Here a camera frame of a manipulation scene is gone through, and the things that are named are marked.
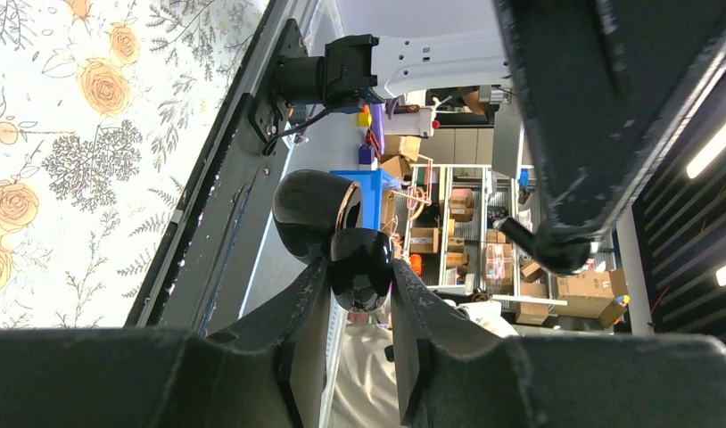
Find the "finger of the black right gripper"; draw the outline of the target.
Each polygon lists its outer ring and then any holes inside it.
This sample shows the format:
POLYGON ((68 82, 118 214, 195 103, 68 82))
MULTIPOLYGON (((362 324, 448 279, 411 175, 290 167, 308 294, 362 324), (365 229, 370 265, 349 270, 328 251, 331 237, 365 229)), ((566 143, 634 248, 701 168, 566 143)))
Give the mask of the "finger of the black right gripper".
POLYGON ((726 48, 726 1, 495 4, 546 216, 541 243, 615 223, 726 48))

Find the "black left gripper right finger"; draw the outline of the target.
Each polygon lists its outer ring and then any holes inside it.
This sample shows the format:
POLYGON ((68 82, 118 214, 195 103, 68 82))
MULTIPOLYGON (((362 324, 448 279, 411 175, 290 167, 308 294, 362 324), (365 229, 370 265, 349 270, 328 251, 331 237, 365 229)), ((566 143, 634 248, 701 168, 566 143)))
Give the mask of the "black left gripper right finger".
POLYGON ((501 338, 392 265, 409 427, 726 427, 726 346, 701 335, 501 338))

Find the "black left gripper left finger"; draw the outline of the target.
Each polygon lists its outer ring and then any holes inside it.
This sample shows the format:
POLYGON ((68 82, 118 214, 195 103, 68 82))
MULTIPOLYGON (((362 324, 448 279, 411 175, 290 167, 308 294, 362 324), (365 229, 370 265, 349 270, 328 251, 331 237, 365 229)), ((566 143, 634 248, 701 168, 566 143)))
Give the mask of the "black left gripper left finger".
POLYGON ((330 293, 316 259, 232 325, 0 330, 0 427, 315 427, 330 293))

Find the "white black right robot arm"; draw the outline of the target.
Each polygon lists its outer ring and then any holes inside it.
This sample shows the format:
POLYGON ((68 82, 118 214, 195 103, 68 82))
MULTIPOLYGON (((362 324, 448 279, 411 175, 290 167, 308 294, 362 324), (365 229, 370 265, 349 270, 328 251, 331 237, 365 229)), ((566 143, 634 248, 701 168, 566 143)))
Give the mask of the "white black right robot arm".
POLYGON ((726 51, 726 1, 442 1, 454 33, 346 36, 285 62, 289 102, 352 109, 510 78, 553 243, 604 234, 726 51))

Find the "black earbud charging case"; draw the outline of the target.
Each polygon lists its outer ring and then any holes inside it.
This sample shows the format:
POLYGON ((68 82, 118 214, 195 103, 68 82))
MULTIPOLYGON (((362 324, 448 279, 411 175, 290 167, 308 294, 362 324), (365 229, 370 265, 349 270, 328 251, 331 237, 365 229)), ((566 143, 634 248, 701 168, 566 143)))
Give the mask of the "black earbud charging case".
POLYGON ((296 170, 276 188, 272 216, 285 248, 305 264, 327 261, 336 302, 354 313, 383 306, 392 282, 392 246, 363 226, 363 191, 347 177, 296 170))

